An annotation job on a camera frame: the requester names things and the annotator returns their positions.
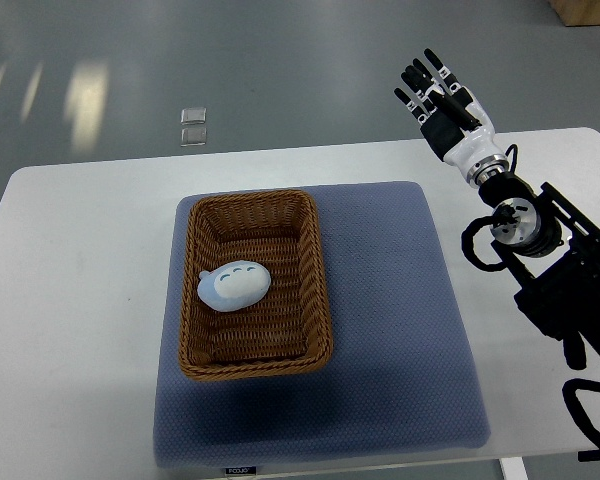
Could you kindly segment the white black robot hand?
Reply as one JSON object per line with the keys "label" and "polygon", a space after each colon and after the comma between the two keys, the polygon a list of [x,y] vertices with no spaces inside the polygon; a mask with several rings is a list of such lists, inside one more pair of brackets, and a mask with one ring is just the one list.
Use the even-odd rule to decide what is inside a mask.
{"label": "white black robot hand", "polygon": [[456,91],[445,93],[429,69],[414,59],[401,78],[416,99],[401,88],[395,88],[394,95],[418,123],[423,123],[421,132],[431,150],[441,161],[456,167],[469,185],[481,185],[490,176],[507,171],[507,157],[494,141],[493,123],[473,92],[461,87],[431,49],[425,49],[424,55],[447,89]]}

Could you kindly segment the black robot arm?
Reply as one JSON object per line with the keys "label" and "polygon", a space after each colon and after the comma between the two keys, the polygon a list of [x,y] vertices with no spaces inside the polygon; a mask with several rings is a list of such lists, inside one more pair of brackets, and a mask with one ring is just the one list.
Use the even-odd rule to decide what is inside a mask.
{"label": "black robot arm", "polygon": [[395,96],[417,120],[438,159],[458,169],[492,210],[461,235],[465,258],[485,272],[507,270],[518,309],[563,345],[567,365],[600,357],[600,229],[548,183],[539,193],[516,173],[518,147],[499,147],[493,123],[430,49],[401,74]]}

